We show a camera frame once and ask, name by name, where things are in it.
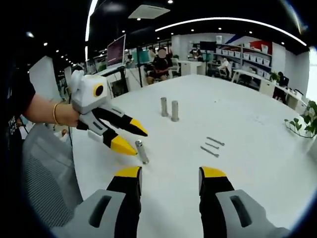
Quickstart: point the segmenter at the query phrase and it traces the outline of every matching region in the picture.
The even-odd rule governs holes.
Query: metal cylinder
[[[160,98],[160,103],[162,105],[162,117],[167,117],[168,112],[167,112],[167,100],[166,98]]]
[[[172,121],[178,121],[178,102],[172,101]]]
[[[142,163],[144,165],[146,165],[149,162],[149,159],[147,157],[147,154],[145,153],[142,140],[136,140],[135,141],[135,145],[137,147],[138,154],[139,154],[139,156],[141,158]]]

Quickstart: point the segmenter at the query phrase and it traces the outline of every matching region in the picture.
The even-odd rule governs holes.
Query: air vent
[[[163,14],[169,12],[169,9],[150,6],[150,5],[140,5],[135,11],[129,16],[129,18],[140,18],[140,19],[155,19]]]

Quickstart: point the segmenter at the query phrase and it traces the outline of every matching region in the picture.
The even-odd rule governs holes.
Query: metal peg
[[[168,112],[167,112],[167,100],[166,98],[160,98],[160,103],[162,105],[162,117],[167,117]]]
[[[172,121],[179,121],[178,118],[178,102],[172,101]]]
[[[219,149],[219,146],[214,146],[214,145],[211,145],[211,144],[209,144],[209,143],[205,143],[206,145],[208,145],[208,146],[211,146],[211,147],[213,147],[213,148],[215,148],[215,149]]]
[[[147,157],[147,154],[145,153],[142,140],[136,140],[135,145],[137,147],[138,154],[141,158],[142,163],[146,165],[149,162],[149,158]]]
[[[216,143],[218,143],[219,145],[224,146],[224,143],[222,143],[222,142],[220,142],[220,141],[218,141],[218,140],[215,140],[215,139],[213,139],[213,138],[211,138],[211,137],[207,137],[207,139],[208,139],[208,140],[212,140],[213,142],[216,142]]]
[[[203,149],[203,150],[205,150],[206,152],[208,152],[208,153],[212,154],[212,155],[213,155],[213,156],[215,156],[216,158],[218,158],[218,157],[219,157],[219,155],[218,155],[218,154],[214,154],[213,152],[211,152],[210,150],[208,150],[208,149],[204,148],[203,146],[201,146],[200,148],[202,148],[202,149]]]

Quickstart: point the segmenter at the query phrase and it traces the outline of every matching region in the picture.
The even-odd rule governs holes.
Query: yellow circle
[[[103,88],[104,85],[103,85],[102,83],[99,83],[99,84],[97,84],[97,85],[94,86],[94,96],[95,96],[95,97],[99,97],[99,96],[101,95],[101,93],[103,92],[103,90],[102,90],[102,92],[101,92],[100,94],[97,94],[97,90],[98,90],[100,87]]]

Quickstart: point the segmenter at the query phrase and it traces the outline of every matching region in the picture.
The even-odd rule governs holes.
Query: mesh chair back
[[[72,148],[37,124],[24,141],[22,157],[23,187],[34,210],[49,228],[65,225],[83,201]]]

